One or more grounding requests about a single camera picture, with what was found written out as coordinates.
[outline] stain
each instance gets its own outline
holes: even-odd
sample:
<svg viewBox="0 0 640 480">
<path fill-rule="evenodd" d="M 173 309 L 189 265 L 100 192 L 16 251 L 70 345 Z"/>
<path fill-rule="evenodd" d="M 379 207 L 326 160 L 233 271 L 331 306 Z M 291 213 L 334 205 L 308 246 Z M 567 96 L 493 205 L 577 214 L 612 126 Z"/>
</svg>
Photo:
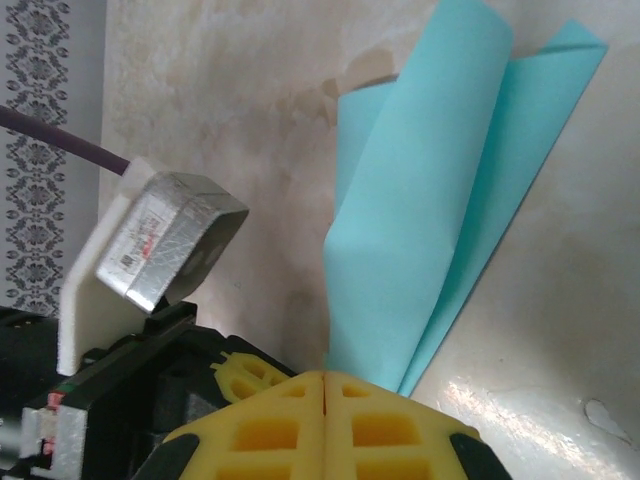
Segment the stain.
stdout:
<svg viewBox="0 0 640 480">
<path fill-rule="evenodd" d="M 613 435 L 614 437 L 622 440 L 624 443 L 632 447 L 634 450 L 639 450 L 640 447 L 635 445 L 631 437 L 625 432 L 618 423 L 611 418 L 607 407 L 600 400 L 592 398 L 584 403 L 584 415 L 589 420 L 589 423 L 600 430 Z"/>
<path fill-rule="evenodd" d="M 189 12 L 187 14 L 189 23 L 193 24 L 196 22 L 196 20 L 198 20 L 198 18 L 200 18 L 200 16 L 202 15 L 203 3 L 204 0 L 196 0 L 191 4 L 191 6 L 189 7 Z"/>
<path fill-rule="evenodd" d="M 235 12 L 241 17 L 249 17 L 264 13 L 268 6 L 270 2 L 266 0 L 216 0 L 213 13 Z"/>
<path fill-rule="evenodd" d="M 320 89 L 327 97 L 333 98 L 334 100 L 338 100 L 338 97 L 340 96 L 340 91 L 338 90 L 338 82 L 335 78 L 329 78 L 322 82 Z"/>
<path fill-rule="evenodd" d="M 328 122 L 327 109 L 322 97 L 321 91 L 316 89 L 299 92 L 293 97 L 293 109 L 311 119 L 322 117 Z"/>
<path fill-rule="evenodd" d="M 285 298 L 283 356 L 295 369 L 322 368 L 329 341 L 326 301 L 308 290 L 290 292 Z"/>
<path fill-rule="evenodd" d="M 387 79 L 394 74 L 393 53 L 378 47 L 368 50 L 349 63 L 346 72 L 338 79 L 338 90 L 341 94 L 377 81 Z"/>
<path fill-rule="evenodd" d="M 374 87 L 376 85 L 382 85 L 383 83 L 391 83 L 395 82 L 398 79 L 398 75 L 387 75 L 386 77 L 376 78 L 375 80 L 371 80 L 369 82 L 365 82 L 362 85 L 358 85 L 354 88 L 354 90 L 360 90 L 362 88 Z"/>
<path fill-rule="evenodd" d="M 242 17 L 248 17 L 251 15 L 260 15 L 264 13 L 267 8 L 267 1 L 261 0 L 256 2 L 256 0 L 240 0 L 237 2 L 236 12 Z"/>
</svg>

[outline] label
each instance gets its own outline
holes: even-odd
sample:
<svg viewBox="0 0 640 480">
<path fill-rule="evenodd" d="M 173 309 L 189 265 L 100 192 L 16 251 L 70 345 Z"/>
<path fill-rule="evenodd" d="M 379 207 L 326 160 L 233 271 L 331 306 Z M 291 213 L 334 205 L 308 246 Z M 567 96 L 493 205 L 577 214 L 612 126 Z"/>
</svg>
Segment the label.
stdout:
<svg viewBox="0 0 640 480">
<path fill-rule="evenodd" d="M 170 206 L 153 195 L 136 205 L 109 248 L 105 266 L 111 278 L 103 280 L 120 285 L 124 293 L 169 228 L 173 214 Z"/>
</svg>

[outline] folded paper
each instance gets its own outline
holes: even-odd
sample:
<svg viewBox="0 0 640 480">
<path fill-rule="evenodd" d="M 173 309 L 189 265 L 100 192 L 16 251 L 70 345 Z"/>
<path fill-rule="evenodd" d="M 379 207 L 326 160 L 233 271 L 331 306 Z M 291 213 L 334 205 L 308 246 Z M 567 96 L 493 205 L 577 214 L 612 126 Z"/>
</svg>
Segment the folded paper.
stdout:
<svg viewBox="0 0 640 480">
<path fill-rule="evenodd" d="M 340 98 L 329 368 L 411 393 L 606 51 L 575 22 L 511 48 L 480 0 L 442 0 L 395 82 Z"/>
</svg>

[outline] purple cable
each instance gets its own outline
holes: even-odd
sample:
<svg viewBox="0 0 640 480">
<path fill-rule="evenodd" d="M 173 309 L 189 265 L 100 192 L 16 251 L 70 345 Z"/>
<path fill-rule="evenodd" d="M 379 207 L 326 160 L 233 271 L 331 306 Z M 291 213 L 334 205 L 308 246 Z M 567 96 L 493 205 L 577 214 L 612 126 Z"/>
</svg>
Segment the purple cable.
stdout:
<svg viewBox="0 0 640 480">
<path fill-rule="evenodd" d="M 57 127 L 0 105 L 0 127 L 28 135 L 122 175 L 129 161 Z"/>
</svg>

